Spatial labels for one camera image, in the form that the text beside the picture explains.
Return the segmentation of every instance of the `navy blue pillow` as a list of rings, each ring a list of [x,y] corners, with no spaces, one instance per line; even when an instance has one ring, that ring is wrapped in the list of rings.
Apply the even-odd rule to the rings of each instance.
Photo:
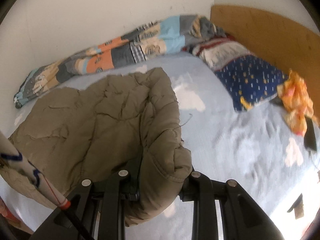
[[[232,60],[216,76],[228,90],[236,111],[250,110],[277,96],[277,85],[288,76],[265,60],[246,55]]]

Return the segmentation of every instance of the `bed sheet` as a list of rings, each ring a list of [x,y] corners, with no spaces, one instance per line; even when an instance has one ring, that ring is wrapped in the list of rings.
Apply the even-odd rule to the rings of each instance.
[[[109,74],[146,72],[154,67],[162,67],[171,79],[179,102],[180,123],[187,122],[182,126],[182,139],[184,147],[191,150],[194,168],[214,180],[237,180],[285,235],[286,222],[276,219],[275,214],[288,210],[303,190],[308,191],[306,181],[314,182],[319,155],[309,157],[303,138],[292,134],[285,124],[285,110],[281,107],[265,103],[249,112],[236,113],[228,92],[207,65],[183,52],[109,72],[74,77],[60,87],[84,89]],[[23,122],[34,103],[31,101],[21,109],[7,135]],[[319,148],[317,127],[315,132]],[[9,188],[2,178],[0,186],[0,196],[8,208],[32,230],[51,213],[50,209]],[[127,238],[190,239],[192,213],[192,203],[176,199],[151,221],[127,228]]]

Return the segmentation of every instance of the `brown fabric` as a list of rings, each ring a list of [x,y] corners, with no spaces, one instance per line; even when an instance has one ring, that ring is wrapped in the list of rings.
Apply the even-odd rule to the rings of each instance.
[[[10,140],[64,195],[83,179],[100,181],[143,151],[140,202],[126,204],[126,224],[167,208],[191,172],[179,109],[161,68],[107,76],[86,90],[56,89],[40,98]],[[28,180],[0,171],[19,193],[54,208]]]

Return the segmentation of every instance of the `pillow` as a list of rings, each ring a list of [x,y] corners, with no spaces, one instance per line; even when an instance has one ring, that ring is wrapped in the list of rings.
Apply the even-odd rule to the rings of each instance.
[[[281,70],[254,55],[238,57],[214,73],[228,90],[236,111],[273,99],[277,86],[287,79]]]
[[[185,49],[200,57],[216,74],[233,99],[236,111],[277,96],[277,85],[287,76],[276,67],[256,57],[234,37],[213,38]]]

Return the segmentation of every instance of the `orange cloth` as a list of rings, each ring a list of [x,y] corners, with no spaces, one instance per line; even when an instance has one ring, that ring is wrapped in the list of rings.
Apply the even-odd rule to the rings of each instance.
[[[312,118],[319,125],[313,115],[313,102],[309,98],[306,83],[297,72],[290,70],[289,79],[277,87],[277,92],[289,112],[284,119],[295,134],[305,135],[307,131],[305,116]]]

